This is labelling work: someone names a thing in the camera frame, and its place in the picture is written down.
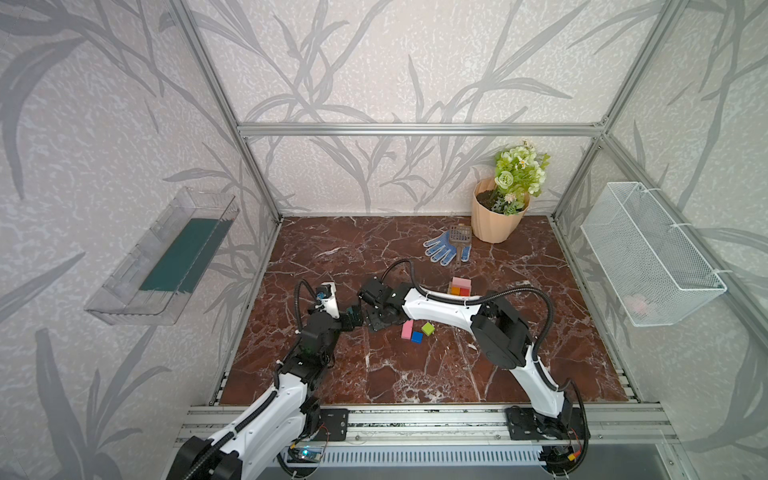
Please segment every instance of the brown marble surface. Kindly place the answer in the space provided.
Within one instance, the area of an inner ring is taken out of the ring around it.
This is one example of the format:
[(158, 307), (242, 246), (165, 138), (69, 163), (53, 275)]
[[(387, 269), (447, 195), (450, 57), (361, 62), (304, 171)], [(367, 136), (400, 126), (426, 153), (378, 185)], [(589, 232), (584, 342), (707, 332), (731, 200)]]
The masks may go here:
[[(472, 280), (472, 294), (503, 290), (527, 280), (544, 290), (557, 309), (540, 355), (555, 381), (572, 377), (587, 402), (624, 401), (626, 396), (595, 329), (571, 270), (546, 217), (525, 217), (496, 245), (473, 239), (468, 263), (458, 257), (447, 266), (424, 256), (425, 240), (436, 237), (457, 217), (288, 218), (277, 239), (259, 296), (237, 350), (221, 398), (222, 405), (249, 405), (271, 383), (275, 361), (293, 337), (293, 287), (336, 282), (339, 307), (356, 303), (364, 280), (381, 274), (395, 259), (415, 257), (418, 281), (445, 291), (453, 276)], [(390, 285), (407, 281), (397, 267)], [(539, 331), (546, 307), (536, 296), (508, 297)], [(308, 300), (302, 303), (304, 311)], [(420, 331), (423, 322), (415, 322)], [(400, 338), (400, 327), (371, 333), (367, 327), (343, 333), (336, 366), (318, 396), (325, 404), (401, 402), (527, 402), (511, 373), (498, 371), (468, 345), (472, 336), (436, 324), (422, 344)]]

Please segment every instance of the blue glove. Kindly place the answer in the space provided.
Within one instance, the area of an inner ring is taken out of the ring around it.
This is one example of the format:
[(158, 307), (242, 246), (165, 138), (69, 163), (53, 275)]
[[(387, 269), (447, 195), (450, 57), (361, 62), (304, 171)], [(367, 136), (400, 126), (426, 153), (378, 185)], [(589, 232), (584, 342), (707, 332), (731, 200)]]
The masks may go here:
[[(449, 237), (450, 232), (446, 230), (439, 237), (424, 242), (424, 247), (428, 247), (424, 254), (427, 257), (431, 257), (430, 260), (432, 262), (440, 262), (440, 265), (448, 266), (456, 257), (456, 247), (448, 242)], [(469, 261), (469, 252), (471, 250), (471, 246), (462, 248), (462, 262)]]

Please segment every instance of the flower pot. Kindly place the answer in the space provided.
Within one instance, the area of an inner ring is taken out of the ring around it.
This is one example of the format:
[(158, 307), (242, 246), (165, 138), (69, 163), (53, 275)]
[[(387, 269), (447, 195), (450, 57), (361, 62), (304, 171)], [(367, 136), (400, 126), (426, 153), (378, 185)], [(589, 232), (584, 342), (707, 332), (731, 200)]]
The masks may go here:
[(531, 196), (525, 194), (525, 209), (515, 215), (502, 215), (491, 212), (478, 202), (477, 196), (481, 192), (493, 190), (496, 183), (493, 178), (480, 180), (472, 195), (472, 232), (480, 240), (488, 243), (501, 243), (507, 240), (509, 234), (517, 228), (518, 223), (531, 206)]

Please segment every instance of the clear plastic tray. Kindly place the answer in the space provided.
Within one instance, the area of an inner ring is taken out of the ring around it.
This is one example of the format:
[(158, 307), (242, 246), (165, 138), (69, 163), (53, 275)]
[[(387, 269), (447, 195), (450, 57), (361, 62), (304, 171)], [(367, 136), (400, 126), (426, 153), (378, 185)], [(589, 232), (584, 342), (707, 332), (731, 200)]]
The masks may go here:
[(240, 209), (232, 194), (183, 187), (85, 311), (110, 325), (173, 325)]

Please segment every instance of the leaf pattern wallpaper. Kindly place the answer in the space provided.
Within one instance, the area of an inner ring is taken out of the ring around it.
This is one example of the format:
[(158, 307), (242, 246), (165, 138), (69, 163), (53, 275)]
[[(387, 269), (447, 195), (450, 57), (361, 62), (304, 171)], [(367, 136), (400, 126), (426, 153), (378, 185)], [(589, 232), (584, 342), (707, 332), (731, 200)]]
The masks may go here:
[[(156, 478), (275, 225), (164, 2), (0, 0), (0, 478)], [(240, 215), (171, 327), (88, 297), (178, 189)]]
[[(689, 2), (613, 132), (764, 306), (767, 9), (764, 0)], [(579, 227), (596, 196), (623, 180), (601, 154), (560, 219), (589, 289), (635, 387), (662, 401), (700, 478), (762, 478), (764, 347), (722, 300), (674, 326), (632, 326), (585, 245)]]
[[(189, 5), (241, 123), (591, 123), (607, 110), (661, 2)], [(465, 214), (493, 154), (521, 142), (249, 140), (281, 210), (315, 215)], [(553, 160), (531, 213), (549, 214), (589, 138), (532, 140)]]
[[(664, 2), (187, 3), (240, 122), (591, 123)], [(766, 7), (691, 0), (616, 126), (761, 298), (754, 193), (768, 176), (765, 145), (746, 140), (763, 139), (768, 111), (754, 40)], [(207, 401), (275, 226), (165, 2), (0, 0), (0, 38), (0, 478), (155, 478), (186, 408)], [(466, 212), (493, 153), (520, 140), (248, 139), (285, 214)], [(589, 139), (532, 140), (553, 156), (534, 204), (547, 214)], [(561, 219), (611, 335), (701, 478), (761, 478), (766, 353), (721, 301), (634, 328), (579, 238), (605, 182), (623, 179), (601, 154)], [(87, 298), (182, 186), (230, 192), (241, 209), (182, 318), (89, 316)]]

